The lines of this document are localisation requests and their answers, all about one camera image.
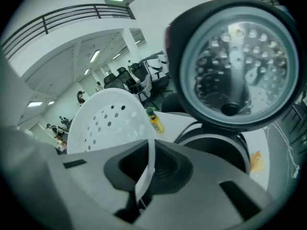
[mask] person in white shirt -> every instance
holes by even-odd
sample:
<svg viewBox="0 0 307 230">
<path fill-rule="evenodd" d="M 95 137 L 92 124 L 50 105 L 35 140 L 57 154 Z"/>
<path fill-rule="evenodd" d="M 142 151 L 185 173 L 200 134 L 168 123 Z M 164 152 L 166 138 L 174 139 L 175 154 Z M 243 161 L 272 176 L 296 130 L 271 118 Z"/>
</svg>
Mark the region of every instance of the person in white shirt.
<svg viewBox="0 0 307 230">
<path fill-rule="evenodd" d="M 104 88 L 102 87 L 101 83 L 100 82 L 97 82 L 97 85 L 96 85 L 96 92 L 99 92 L 101 90 L 103 90 Z"/>
</svg>

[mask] floor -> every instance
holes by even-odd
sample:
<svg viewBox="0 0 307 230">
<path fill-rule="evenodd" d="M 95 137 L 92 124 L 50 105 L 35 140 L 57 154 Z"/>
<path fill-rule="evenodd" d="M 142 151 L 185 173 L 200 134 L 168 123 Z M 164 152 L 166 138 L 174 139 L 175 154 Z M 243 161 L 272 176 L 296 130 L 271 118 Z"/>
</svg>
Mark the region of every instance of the floor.
<svg viewBox="0 0 307 230">
<path fill-rule="evenodd" d="M 172 90 L 176 92 L 175 85 L 170 79 L 167 90 Z M 163 98 L 158 95 L 153 98 L 154 103 L 161 110 L 161 105 L 163 102 Z M 146 102 L 144 104 L 145 108 L 152 107 L 153 105 L 150 102 Z M 283 116 L 277 120 L 278 124 L 282 128 L 286 137 L 292 142 L 296 137 L 298 137 L 304 130 L 307 129 L 307 125 L 300 129 L 300 125 L 297 129 L 295 129 L 292 134 L 290 131 L 294 127 L 297 122 L 297 117 L 294 117 L 294 112 L 287 116 L 286 119 L 282 120 Z M 279 131 L 273 126 L 270 125 L 270 130 L 268 133 L 268 145 L 270 152 L 270 179 L 268 185 L 268 192 L 272 195 L 273 198 L 278 198 L 284 192 L 287 192 L 293 183 L 296 182 L 297 179 L 293 178 L 292 175 L 295 172 L 295 167 L 292 164 L 288 146 L 284 139 L 282 138 Z M 292 155 L 295 163 L 301 165 L 303 160 L 307 156 L 307 141 L 303 144 L 302 140 L 307 138 L 307 134 L 305 134 L 300 140 L 298 140 L 295 144 L 292 145 Z"/>
</svg>

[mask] pot lid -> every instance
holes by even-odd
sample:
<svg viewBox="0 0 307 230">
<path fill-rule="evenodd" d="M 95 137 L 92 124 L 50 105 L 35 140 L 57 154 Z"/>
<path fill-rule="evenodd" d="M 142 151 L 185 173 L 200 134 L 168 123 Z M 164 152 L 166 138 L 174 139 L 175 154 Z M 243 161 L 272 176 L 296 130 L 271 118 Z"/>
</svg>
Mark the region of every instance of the pot lid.
<svg viewBox="0 0 307 230">
<path fill-rule="evenodd" d="M 240 126 L 283 108 L 298 74 L 295 43 L 284 24 L 264 10 L 241 7 L 216 13 L 196 30 L 179 78 L 184 98 L 200 115 Z"/>
</svg>

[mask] perforated white basket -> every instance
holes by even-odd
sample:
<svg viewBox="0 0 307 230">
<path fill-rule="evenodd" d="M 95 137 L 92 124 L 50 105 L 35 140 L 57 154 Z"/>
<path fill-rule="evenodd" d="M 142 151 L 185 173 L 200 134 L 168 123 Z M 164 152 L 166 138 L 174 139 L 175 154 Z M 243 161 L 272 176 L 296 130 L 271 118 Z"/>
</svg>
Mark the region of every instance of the perforated white basket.
<svg viewBox="0 0 307 230">
<path fill-rule="evenodd" d="M 74 117 L 67 153 L 80 153 L 147 139 L 148 166 L 136 185 L 136 198 L 146 192 L 154 173 L 154 130 L 142 104 L 128 91 L 110 88 L 92 95 Z"/>
</svg>

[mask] cord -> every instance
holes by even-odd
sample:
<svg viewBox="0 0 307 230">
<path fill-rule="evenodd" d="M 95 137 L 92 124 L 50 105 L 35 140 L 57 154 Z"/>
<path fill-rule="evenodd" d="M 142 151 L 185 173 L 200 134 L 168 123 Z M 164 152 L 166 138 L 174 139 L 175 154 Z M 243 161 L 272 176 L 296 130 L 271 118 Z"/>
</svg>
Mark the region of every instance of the cord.
<svg viewBox="0 0 307 230">
<path fill-rule="evenodd" d="M 174 143 L 177 143 L 177 142 L 179 141 L 179 139 L 182 137 L 183 133 L 184 133 L 188 128 L 190 128 L 192 125 L 195 125 L 195 124 L 200 124 L 200 122 L 195 121 L 195 122 L 189 124 L 189 125 L 180 133 L 180 135 L 177 136 L 177 138 L 175 139 Z"/>
<path fill-rule="evenodd" d="M 292 161 L 292 164 L 294 165 L 295 167 L 295 172 L 292 174 L 292 178 L 296 178 L 297 175 L 298 175 L 298 171 L 300 169 L 299 165 L 297 165 L 295 162 L 294 162 L 294 158 L 292 156 L 292 152 L 293 152 L 293 149 L 292 147 L 290 146 L 289 144 L 289 140 L 287 139 L 286 135 L 284 134 L 282 128 L 279 126 L 279 124 L 275 121 L 275 124 L 272 123 L 272 125 L 278 130 L 278 132 L 281 134 L 281 136 L 283 137 L 285 143 L 287 144 L 287 160 L 288 160 L 288 154 L 290 156 L 290 159 Z"/>
</svg>

